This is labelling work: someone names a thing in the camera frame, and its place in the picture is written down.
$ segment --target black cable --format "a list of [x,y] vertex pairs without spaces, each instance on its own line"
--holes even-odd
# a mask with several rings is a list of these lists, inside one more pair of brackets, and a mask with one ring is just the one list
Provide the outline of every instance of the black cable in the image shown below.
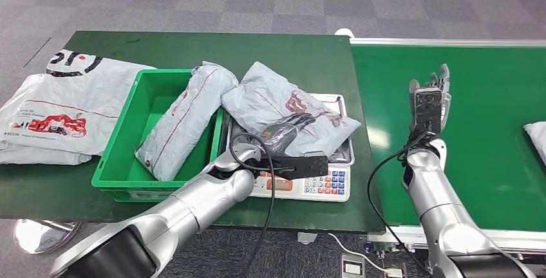
[[[235,139],[240,137],[240,136],[249,136],[249,137],[255,139],[256,141],[258,141],[258,143],[261,145],[261,148],[265,152],[265,155],[267,156],[267,161],[269,162],[269,169],[261,168],[261,167],[257,168],[257,167],[253,167],[251,165],[248,165],[245,162],[241,161],[235,155],[235,151],[233,150],[233,144],[235,143],[234,142]],[[243,271],[241,272],[240,277],[241,278],[246,278],[246,276],[248,276],[248,274],[249,274],[250,266],[252,265],[252,262],[256,258],[256,254],[258,254],[258,250],[259,250],[259,248],[261,246],[261,242],[263,241],[263,236],[265,235],[265,232],[267,231],[267,227],[269,226],[269,220],[271,219],[271,212],[273,211],[273,202],[275,200],[275,174],[274,174],[275,170],[278,171],[280,169],[290,169],[290,168],[275,169],[274,166],[273,166],[273,160],[271,159],[271,155],[269,154],[269,151],[267,150],[267,147],[265,146],[265,144],[263,143],[262,140],[260,140],[256,135],[254,135],[252,133],[242,132],[242,133],[237,134],[236,136],[233,136],[233,138],[231,139],[231,142],[229,142],[229,152],[231,153],[231,155],[233,156],[235,161],[237,161],[242,167],[244,167],[246,169],[249,169],[249,170],[253,170],[253,171],[269,171],[269,173],[271,173],[271,202],[269,203],[269,211],[267,212],[267,217],[265,218],[265,223],[263,224],[263,229],[261,231],[261,234],[259,235],[258,241],[256,241],[256,246],[254,246],[254,250],[252,251],[252,254],[250,255],[250,259],[247,262],[247,265],[244,267]]]
[[413,140],[412,142],[406,144],[406,146],[404,146],[402,149],[400,149],[399,151],[397,151],[396,153],[393,153],[392,155],[388,156],[387,158],[385,158],[382,162],[379,162],[379,164],[373,169],[372,173],[370,174],[370,178],[368,178],[368,185],[366,187],[366,191],[368,193],[368,201],[370,201],[370,204],[372,205],[372,208],[373,210],[375,211],[375,213],[379,216],[379,218],[381,219],[381,221],[383,222],[383,225],[385,225],[385,227],[389,230],[389,232],[391,232],[391,234],[393,234],[394,238],[398,241],[398,243],[400,244],[400,246],[402,246],[402,249],[404,249],[405,252],[407,252],[409,254],[409,256],[413,259],[413,261],[419,266],[419,268],[424,272],[426,273],[426,275],[428,277],[432,277],[432,273],[430,273],[426,268],[425,266],[419,262],[419,260],[417,260],[417,258],[410,252],[410,250],[408,249],[408,247],[406,247],[406,244],[404,244],[402,242],[402,240],[400,240],[400,238],[398,237],[398,235],[396,235],[396,233],[393,231],[393,229],[389,226],[389,224],[387,223],[387,221],[385,220],[385,218],[383,217],[383,215],[381,215],[381,213],[379,212],[379,209],[377,209],[377,207],[375,206],[375,204],[373,203],[372,201],[372,196],[370,195],[370,186],[372,185],[372,180],[373,180],[373,177],[377,174],[377,171],[379,171],[379,169],[387,162],[389,162],[391,159],[395,158],[395,157],[398,157],[400,158],[401,155],[403,155],[404,153],[407,154],[408,151],[410,151],[410,148],[412,148],[415,144],[417,144],[419,141],[421,141],[421,139],[423,139],[428,133],[427,132],[424,132],[422,133],[421,135],[419,135],[419,137],[417,137],[415,140]]

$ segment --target plastic crate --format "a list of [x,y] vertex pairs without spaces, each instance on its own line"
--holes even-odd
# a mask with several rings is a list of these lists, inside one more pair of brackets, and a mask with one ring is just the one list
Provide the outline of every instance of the plastic crate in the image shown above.
[[190,69],[155,69],[138,73],[91,180],[93,187],[120,202],[159,202],[216,158],[222,108],[212,116],[173,181],[156,180],[135,158],[135,149],[185,89],[190,77]]

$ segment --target weighing scale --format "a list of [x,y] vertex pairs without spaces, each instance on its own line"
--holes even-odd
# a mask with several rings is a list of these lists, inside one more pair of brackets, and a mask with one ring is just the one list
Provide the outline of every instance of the weighing scale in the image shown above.
[[[311,94],[325,106],[343,116],[347,116],[345,100],[342,95]],[[246,132],[233,118],[228,125],[227,145],[232,135]],[[345,202],[350,196],[351,165],[354,163],[353,144],[348,138],[328,157],[328,175],[285,180],[275,177],[275,197],[280,199],[306,199],[310,201]],[[271,197],[271,175],[260,172],[254,182],[250,196]]]

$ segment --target white plastic bag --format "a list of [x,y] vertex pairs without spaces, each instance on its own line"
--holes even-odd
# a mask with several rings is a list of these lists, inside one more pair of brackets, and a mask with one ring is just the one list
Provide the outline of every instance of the white plastic bag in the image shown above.
[[[39,84],[45,74],[30,75],[23,82],[23,85],[15,92],[13,97],[0,108],[0,116],[13,113],[17,110],[26,97],[32,92],[31,89]],[[77,165],[87,162],[91,159],[90,155],[70,153],[68,151],[55,151],[52,149],[43,149],[22,145],[9,144],[6,141],[0,141],[0,164],[64,164]]]
[[534,144],[536,151],[542,158],[542,162],[546,164],[546,122],[535,122],[534,124],[527,124],[523,127]]
[[330,156],[361,123],[328,109],[281,75],[255,62],[241,84],[222,96],[222,106],[248,132],[258,134],[279,119],[308,113],[315,122],[298,132],[288,156],[323,151]]
[[54,151],[37,147],[0,142],[0,164],[62,164],[78,165],[91,160],[87,154]]
[[220,97],[235,88],[228,69],[203,62],[192,70],[186,89],[136,150],[136,158],[158,180],[173,180],[220,107]]
[[0,112],[0,141],[101,155],[142,69],[153,68],[60,51],[46,74],[25,80],[16,94],[24,98]]

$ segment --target scale keypad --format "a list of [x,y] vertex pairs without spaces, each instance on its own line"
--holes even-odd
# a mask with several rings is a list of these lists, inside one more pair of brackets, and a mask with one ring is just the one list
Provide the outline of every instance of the scale keypad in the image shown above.
[[305,178],[303,192],[306,194],[345,195],[345,171],[328,171],[322,177]]

